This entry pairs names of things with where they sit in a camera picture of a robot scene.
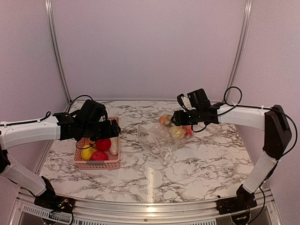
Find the orange fake pumpkin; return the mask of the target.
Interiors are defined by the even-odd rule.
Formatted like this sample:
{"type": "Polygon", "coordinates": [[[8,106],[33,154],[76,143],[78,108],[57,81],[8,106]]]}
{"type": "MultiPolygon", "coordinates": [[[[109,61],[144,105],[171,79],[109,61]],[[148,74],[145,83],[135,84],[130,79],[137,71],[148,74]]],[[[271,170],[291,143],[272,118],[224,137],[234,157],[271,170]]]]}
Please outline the orange fake pumpkin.
{"type": "Polygon", "coordinates": [[[84,143],[84,145],[93,145],[93,141],[91,141],[89,138],[86,138],[85,139],[85,143],[84,143]]]}

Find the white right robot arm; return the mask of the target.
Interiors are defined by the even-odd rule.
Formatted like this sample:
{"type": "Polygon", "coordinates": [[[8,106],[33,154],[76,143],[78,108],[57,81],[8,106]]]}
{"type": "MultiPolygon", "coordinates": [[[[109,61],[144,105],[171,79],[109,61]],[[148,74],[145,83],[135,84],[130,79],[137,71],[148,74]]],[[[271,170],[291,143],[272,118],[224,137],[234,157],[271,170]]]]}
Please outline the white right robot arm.
{"type": "Polygon", "coordinates": [[[202,123],[207,128],[211,124],[232,124],[238,129],[255,165],[234,197],[217,200],[216,208],[221,215],[256,207],[255,192],[273,175],[280,160],[295,148],[298,141],[296,123],[283,106],[243,105],[242,97],[243,93],[237,86],[227,88],[223,100],[214,104],[204,89],[179,94],[177,102],[182,109],[175,111],[171,118],[176,126],[193,128],[202,123]],[[232,89],[240,94],[236,103],[226,100],[232,89]]]}

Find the pale green fake cabbage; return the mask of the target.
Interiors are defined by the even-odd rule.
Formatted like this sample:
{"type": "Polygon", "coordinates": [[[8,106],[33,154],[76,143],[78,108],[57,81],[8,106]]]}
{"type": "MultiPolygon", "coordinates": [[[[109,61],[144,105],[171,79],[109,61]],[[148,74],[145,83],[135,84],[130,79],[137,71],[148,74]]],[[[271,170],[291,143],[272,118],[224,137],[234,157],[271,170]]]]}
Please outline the pale green fake cabbage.
{"type": "Polygon", "coordinates": [[[119,138],[114,137],[114,138],[111,138],[110,140],[111,140],[111,147],[110,147],[109,151],[113,156],[116,156],[116,155],[118,155],[118,152],[119,152],[119,138]]]}

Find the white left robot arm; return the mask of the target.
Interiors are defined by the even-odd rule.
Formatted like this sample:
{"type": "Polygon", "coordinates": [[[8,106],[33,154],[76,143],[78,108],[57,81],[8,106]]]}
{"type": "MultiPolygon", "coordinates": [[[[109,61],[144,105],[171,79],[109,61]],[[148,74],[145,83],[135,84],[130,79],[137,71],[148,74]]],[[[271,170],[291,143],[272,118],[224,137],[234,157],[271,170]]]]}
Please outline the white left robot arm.
{"type": "Polygon", "coordinates": [[[72,212],[75,200],[56,194],[51,182],[9,157],[8,150],[32,143],[64,141],[83,138],[96,142],[115,138],[120,127],[109,119],[106,107],[87,99],[80,109],[73,112],[48,112],[45,117],[0,124],[0,175],[26,189],[34,204],[43,208],[72,212]]]}

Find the clear zip top bag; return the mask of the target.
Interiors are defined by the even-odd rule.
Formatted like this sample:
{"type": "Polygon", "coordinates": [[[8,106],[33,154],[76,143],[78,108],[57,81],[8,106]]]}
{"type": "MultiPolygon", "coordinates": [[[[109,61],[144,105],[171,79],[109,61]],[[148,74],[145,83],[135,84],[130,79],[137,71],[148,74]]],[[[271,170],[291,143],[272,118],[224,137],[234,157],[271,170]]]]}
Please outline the clear zip top bag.
{"type": "Polygon", "coordinates": [[[183,147],[191,137],[185,137],[181,140],[175,140],[170,135],[170,128],[176,126],[171,123],[170,126],[164,126],[159,123],[150,123],[145,126],[138,125],[137,140],[143,150],[159,159],[163,165],[173,161],[173,156],[179,148],[183,147]]]}

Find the red fake tomato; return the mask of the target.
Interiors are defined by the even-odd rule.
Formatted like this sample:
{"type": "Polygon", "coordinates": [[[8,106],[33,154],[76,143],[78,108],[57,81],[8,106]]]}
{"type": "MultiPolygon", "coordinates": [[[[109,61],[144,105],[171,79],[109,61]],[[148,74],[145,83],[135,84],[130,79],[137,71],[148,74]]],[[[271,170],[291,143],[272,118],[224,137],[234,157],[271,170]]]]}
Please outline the red fake tomato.
{"type": "Polygon", "coordinates": [[[92,161],[107,161],[108,155],[103,151],[96,151],[91,156],[92,161]]]}

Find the red fake apple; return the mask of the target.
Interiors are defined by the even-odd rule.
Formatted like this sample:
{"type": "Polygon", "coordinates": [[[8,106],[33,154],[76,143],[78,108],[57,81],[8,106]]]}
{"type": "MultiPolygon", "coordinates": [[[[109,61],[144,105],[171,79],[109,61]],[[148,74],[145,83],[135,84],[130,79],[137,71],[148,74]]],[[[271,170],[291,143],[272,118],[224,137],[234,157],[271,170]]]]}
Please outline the red fake apple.
{"type": "Polygon", "coordinates": [[[99,139],[97,140],[96,144],[95,144],[97,150],[99,151],[109,151],[111,146],[112,146],[112,142],[111,139],[99,139]]]}

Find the yellow fake peach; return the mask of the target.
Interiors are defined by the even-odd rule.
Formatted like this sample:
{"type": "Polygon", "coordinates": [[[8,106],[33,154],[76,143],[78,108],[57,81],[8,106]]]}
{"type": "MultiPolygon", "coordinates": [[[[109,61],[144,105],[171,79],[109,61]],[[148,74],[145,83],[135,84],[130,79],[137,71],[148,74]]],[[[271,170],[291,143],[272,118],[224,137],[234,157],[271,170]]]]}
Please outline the yellow fake peach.
{"type": "Polygon", "coordinates": [[[186,131],[183,127],[177,127],[173,126],[169,129],[170,135],[175,139],[175,140],[181,140],[185,137],[186,131]]]}

